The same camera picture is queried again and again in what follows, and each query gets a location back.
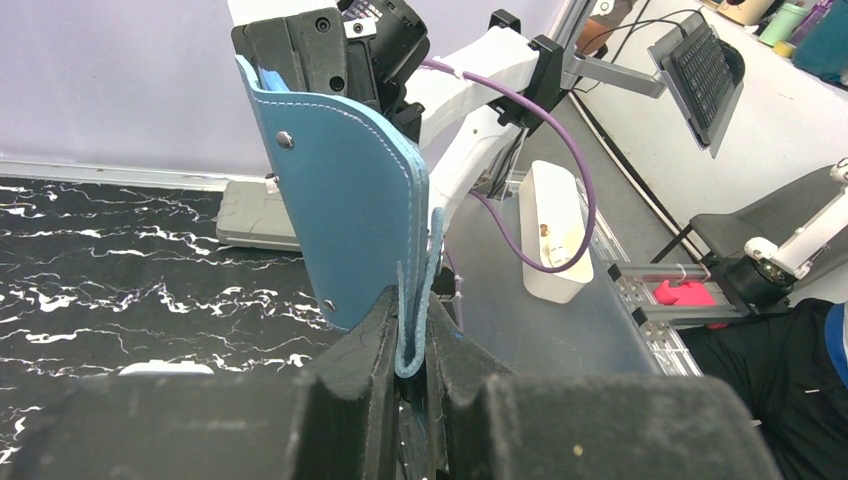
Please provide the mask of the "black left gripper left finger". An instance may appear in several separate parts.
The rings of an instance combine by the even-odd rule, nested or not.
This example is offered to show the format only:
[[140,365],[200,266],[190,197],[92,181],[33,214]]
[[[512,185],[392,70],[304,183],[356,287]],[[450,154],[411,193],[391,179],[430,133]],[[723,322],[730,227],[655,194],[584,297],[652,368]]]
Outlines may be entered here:
[[301,368],[70,384],[26,436],[17,479],[391,479],[399,298]]

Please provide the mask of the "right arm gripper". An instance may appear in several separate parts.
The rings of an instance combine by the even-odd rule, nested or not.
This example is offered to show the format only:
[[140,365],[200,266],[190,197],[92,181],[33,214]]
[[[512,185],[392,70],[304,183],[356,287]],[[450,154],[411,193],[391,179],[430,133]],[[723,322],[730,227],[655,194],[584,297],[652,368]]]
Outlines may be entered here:
[[405,1],[233,1],[231,40],[261,89],[355,100],[403,133],[420,131],[423,106],[406,83],[430,49]]

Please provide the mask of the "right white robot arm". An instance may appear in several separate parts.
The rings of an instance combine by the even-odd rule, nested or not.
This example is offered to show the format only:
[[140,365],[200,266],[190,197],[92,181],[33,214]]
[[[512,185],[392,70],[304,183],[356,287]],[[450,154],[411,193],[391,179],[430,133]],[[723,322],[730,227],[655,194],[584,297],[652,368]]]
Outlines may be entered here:
[[313,289],[337,326],[396,306],[394,368],[438,479],[775,479],[718,382],[519,376],[431,291],[463,196],[542,56],[493,25],[445,59],[399,1],[232,1],[236,60]]

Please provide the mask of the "blue leather card holder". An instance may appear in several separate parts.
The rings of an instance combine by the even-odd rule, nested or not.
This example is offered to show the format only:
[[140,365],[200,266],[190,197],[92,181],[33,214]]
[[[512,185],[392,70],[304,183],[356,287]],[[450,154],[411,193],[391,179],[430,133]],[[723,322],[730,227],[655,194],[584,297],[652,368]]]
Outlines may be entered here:
[[236,65],[325,318],[351,329],[396,288],[395,370],[416,375],[444,236],[418,148],[357,101],[269,86],[244,57]]

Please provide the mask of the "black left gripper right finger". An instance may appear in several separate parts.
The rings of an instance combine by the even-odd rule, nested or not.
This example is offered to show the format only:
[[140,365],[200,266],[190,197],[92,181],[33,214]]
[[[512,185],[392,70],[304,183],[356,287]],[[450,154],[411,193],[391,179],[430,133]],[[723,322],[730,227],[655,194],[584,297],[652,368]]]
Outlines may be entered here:
[[776,479],[724,383],[668,376],[607,299],[499,295],[426,322],[433,479]]

